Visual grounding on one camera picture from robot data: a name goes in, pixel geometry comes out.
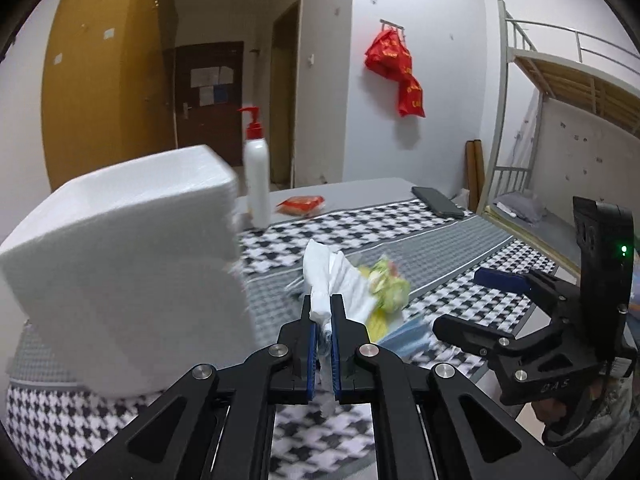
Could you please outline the right hand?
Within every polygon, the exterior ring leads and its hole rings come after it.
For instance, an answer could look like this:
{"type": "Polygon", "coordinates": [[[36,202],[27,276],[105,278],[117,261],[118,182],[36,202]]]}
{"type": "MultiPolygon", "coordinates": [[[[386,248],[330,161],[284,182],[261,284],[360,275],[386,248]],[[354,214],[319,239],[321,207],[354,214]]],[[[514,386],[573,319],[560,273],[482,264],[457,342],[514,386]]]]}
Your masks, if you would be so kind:
{"type": "Polygon", "coordinates": [[[567,405],[556,399],[544,399],[532,403],[536,419],[549,427],[560,424],[566,419],[567,405]]]}

